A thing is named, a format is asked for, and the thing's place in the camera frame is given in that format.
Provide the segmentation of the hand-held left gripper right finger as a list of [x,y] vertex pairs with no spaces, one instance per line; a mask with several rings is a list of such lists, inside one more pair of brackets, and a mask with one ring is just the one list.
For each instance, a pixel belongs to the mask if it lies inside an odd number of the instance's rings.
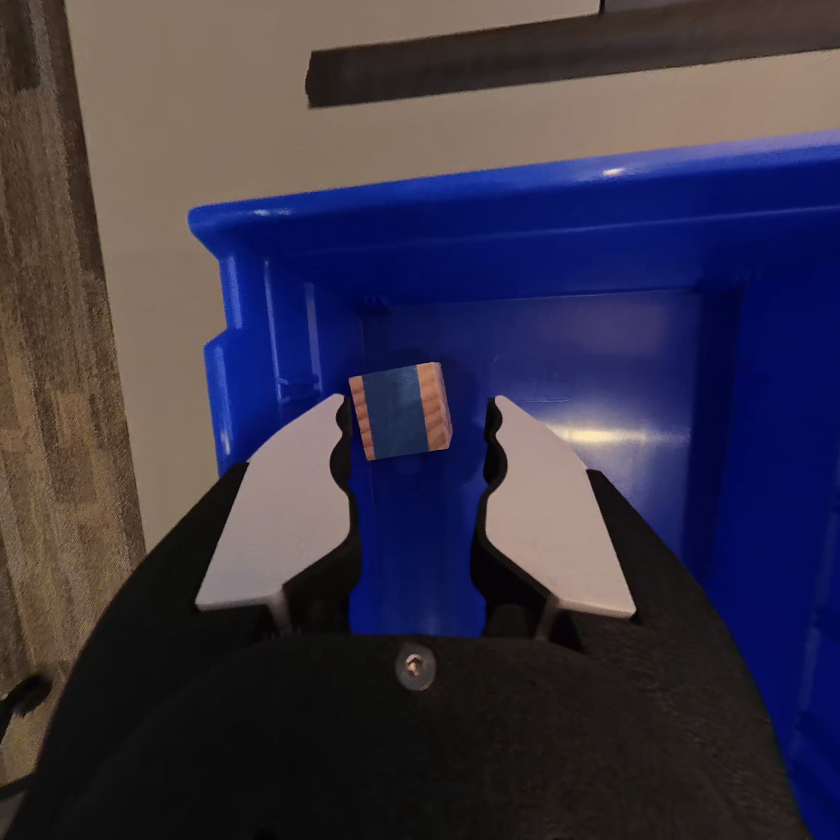
[[632,619],[634,598],[571,446],[503,395],[488,401],[484,438],[471,543],[481,635],[551,638],[568,613]]

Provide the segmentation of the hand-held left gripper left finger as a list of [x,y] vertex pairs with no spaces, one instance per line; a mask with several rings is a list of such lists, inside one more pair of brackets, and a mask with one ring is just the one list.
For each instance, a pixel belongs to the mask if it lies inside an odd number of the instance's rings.
[[351,414],[345,395],[331,395],[249,458],[198,610],[264,606],[281,631],[349,629],[362,573]]

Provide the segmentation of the blue plastic bin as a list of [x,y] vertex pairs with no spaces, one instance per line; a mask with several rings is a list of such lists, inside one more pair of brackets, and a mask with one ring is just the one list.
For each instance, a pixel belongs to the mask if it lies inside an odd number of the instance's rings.
[[814,838],[838,838],[838,131],[190,210],[219,264],[220,474],[348,379],[442,365],[442,453],[351,487],[364,635],[476,636],[487,402],[602,472],[761,690]]

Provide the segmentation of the blue-taped wooden cube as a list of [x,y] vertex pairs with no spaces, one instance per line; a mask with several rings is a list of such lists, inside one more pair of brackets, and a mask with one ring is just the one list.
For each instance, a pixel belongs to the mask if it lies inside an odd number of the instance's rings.
[[349,386],[368,461],[449,448],[453,425],[440,363],[359,374]]

